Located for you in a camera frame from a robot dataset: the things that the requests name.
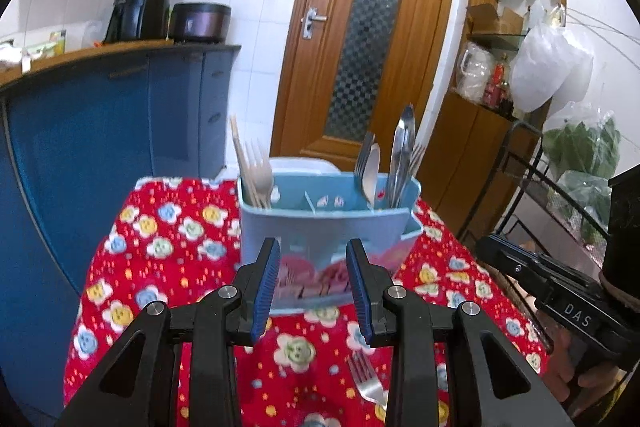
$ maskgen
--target rice cooker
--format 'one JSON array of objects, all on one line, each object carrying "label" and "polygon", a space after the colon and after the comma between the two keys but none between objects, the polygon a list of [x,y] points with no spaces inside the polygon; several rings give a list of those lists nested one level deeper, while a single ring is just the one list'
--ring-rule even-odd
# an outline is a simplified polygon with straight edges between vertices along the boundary
[{"label": "rice cooker", "polygon": [[229,30],[231,8],[225,4],[185,2],[175,4],[168,37],[175,42],[223,43]]}]

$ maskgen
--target door frame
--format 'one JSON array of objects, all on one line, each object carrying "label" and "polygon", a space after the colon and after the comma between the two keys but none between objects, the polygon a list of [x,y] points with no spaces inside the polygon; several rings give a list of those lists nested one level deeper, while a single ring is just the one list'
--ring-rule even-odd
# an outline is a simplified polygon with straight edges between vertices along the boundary
[{"label": "door frame", "polygon": [[[453,0],[442,0],[440,4],[440,12],[436,22],[436,33],[434,43],[431,47],[431,53],[428,59],[427,68],[422,78],[422,86],[418,96],[418,102],[415,105],[416,125],[419,126],[424,115],[427,101],[433,87],[436,69],[442,54],[444,45],[444,37],[447,31],[447,22],[451,12],[451,4]],[[298,43],[300,42],[300,31],[302,30],[301,20],[306,13],[306,0],[295,0],[293,11],[289,22],[289,33],[284,52],[284,60],[282,63],[282,72],[280,73],[280,83],[278,85],[278,97],[276,99],[276,110],[273,120],[273,132],[271,134],[271,156],[279,156],[282,148],[282,135],[284,133],[287,101],[292,84],[293,65],[298,51]]]}]

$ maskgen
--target human hand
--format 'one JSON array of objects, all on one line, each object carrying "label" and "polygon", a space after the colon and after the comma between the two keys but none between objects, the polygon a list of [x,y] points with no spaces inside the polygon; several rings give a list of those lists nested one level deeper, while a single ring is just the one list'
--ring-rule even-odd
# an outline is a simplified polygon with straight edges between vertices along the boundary
[{"label": "human hand", "polygon": [[[542,381],[556,397],[556,400],[562,403],[569,398],[568,384],[573,380],[575,374],[568,351],[572,342],[572,334],[558,324],[547,328],[547,330],[554,341],[554,352],[549,357]],[[618,381],[619,372],[620,370],[612,362],[602,362],[580,375],[578,385],[582,388],[582,392],[572,404],[569,411],[571,417],[575,418],[611,391]]]}]

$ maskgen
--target air fryer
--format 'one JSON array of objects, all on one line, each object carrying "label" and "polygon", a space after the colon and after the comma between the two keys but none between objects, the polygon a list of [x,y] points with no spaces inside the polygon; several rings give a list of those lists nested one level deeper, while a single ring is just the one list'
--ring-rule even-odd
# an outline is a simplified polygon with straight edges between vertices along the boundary
[{"label": "air fryer", "polygon": [[167,0],[113,0],[104,42],[163,39]]}]

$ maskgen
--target cardboard box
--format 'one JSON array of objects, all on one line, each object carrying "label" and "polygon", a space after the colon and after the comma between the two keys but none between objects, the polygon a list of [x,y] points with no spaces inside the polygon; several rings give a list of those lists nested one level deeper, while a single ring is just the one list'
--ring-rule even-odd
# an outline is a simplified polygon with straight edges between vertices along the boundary
[{"label": "cardboard box", "polygon": [[474,20],[473,35],[520,35],[522,33],[523,17],[509,8],[504,9],[502,17],[498,17],[498,12],[491,4],[470,6],[467,13]]}]

